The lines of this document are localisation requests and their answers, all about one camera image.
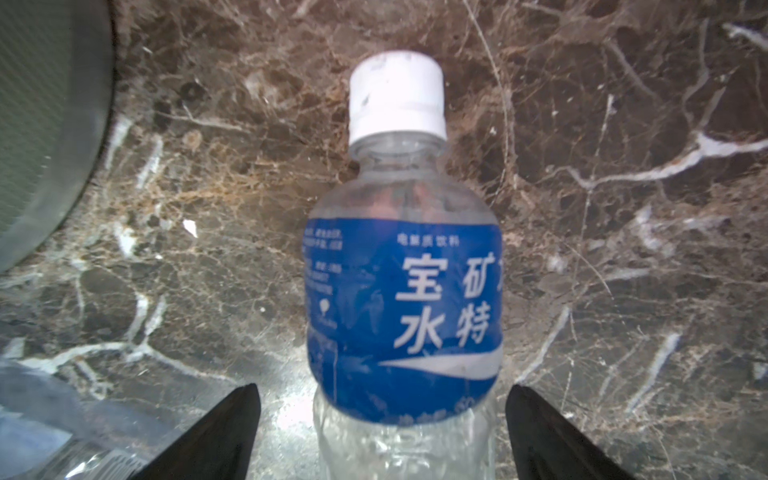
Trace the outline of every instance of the green mesh object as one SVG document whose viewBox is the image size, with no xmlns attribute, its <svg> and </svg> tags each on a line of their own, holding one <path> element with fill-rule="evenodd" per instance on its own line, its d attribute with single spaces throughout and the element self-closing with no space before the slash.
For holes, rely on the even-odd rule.
<svg viewBox="0 0 768 480">
<path fill-rule="evenodd" d="M 69 0 L 0 0 L 0 236 L 54 154 L 71 81 Z"/>
</svg>

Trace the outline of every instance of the marble floor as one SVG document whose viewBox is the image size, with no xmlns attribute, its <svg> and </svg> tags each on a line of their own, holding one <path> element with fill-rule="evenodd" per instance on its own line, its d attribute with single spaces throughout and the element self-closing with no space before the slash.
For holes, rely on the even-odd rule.
<svg viewBox="0 0 768 480">
<path fill-rule="evenodd" d="M 300 235 L 356 175 L 351 69 L 408 48 L 445 71 L 444 168 L 502 223 L 499 402 L 533 386 L 638 478 L 768 478 L 768 3 L 113 9 L 108 143 L 0 277 L 3 356 L 177 429 L 256 382 L 250 477 L 316 478 Z"/>
</svg>

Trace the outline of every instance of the black pointed object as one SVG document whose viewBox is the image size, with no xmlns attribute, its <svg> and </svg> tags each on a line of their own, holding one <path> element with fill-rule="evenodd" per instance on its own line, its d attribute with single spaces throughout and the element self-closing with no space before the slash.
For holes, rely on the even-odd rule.
<svg viewBox="0 0 768 480">
<path fill-rule="evenodd" d="M 244 480 L 260 415 L 256 385 L 235 389 L 131 480 Z"/>
<path fill-rule="evenodd" d="M 533 389 L 512 386 L 505 410 L 519 480 L 634 480 Z"/>
</svg>

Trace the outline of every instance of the bottle neck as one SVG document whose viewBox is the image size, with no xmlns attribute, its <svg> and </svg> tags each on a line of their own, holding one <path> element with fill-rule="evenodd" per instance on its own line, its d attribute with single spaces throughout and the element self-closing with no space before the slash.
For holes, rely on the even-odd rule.
<svg viewBox="0 0 768 480">
<path fill-rule="evenodd" d="M 445 141 L 422 132 L 386 132 L 364 137 L 350 145 L 360 163 L 360 176 L 383 172 L 437 173 L 437 159 Z"/>
</svg>

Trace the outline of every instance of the pocari sweat bottle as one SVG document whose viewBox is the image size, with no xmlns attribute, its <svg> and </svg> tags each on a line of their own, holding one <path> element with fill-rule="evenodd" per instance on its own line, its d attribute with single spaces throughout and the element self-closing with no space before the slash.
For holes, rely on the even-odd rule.
<svg viewBox="0 0 768 480">
<path fill-rule="evenodd" d="M 303 238 L 321 478 L 494 478 L 502 239 L 438 172 L 442 71 L 390 51 L 349 89 L 360 175 L 319 201 Z"/>
</svg>

